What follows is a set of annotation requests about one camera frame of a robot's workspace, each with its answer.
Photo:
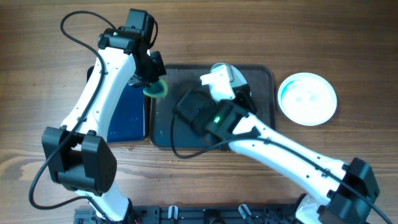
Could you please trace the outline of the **green yellow sponge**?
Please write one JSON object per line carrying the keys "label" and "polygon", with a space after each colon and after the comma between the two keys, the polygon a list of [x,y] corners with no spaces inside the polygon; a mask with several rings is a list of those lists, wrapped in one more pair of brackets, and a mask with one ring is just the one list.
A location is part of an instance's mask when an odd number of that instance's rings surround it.
{"label": "green yellow sponge", "polygon": [[167,83],[160,79],[154,83],[151,83],[148,87],[143,89],[143,93],[150,98],[162,98],[168,93]]}

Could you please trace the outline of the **white plate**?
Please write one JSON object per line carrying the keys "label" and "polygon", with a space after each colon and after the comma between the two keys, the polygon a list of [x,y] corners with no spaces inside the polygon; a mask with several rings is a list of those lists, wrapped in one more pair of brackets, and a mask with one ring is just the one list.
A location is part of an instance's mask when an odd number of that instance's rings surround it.
{"label": "white plate", "polygon": [[231,88],[237,88],[248,84],[243,74],[236,67],[230,64],[216,63],[210,69],[210,73],[222,71],[225,71],[228,74]]}
{"label": "white plate", "polygon": [[318,126],[329,121],[338,106],[336,92],[323,77],[308,72],[287,77],[277,92],[280,110],[291,121]]}

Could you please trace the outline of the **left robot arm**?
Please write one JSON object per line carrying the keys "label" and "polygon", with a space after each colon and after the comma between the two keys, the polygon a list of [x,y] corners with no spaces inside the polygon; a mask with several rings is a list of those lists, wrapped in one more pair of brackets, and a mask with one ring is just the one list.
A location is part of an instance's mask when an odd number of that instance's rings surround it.
{"label": "left robot arm", "polygon": [[116,185],[117,161],[107,143],[108,129],[124,87],[142,87],[146,96],[161,98],[168,88],[165,66],[152,50],[157,21],[148,12],[131,9],[124,26],[110,25],[94,49],[96,63],[78,102],[59,128],[42,135],[51,179],[92,207],[98,223],[140,223],[132,202]]}

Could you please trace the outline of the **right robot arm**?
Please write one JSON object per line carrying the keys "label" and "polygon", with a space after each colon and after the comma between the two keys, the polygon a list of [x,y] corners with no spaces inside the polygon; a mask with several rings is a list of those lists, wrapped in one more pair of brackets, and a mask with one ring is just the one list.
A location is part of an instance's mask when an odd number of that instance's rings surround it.
{"label": "right robot arm", "polygon": [[209,88],[188,91],[175,104],[179,118],[206,142],[208,150],[229,150],[251,157],[295,182],[306,193],[294,208],[301,223],[366,223],[380,190],[370,164],[350,163],[316,153],[264,124],[228,96],[212,98]]}

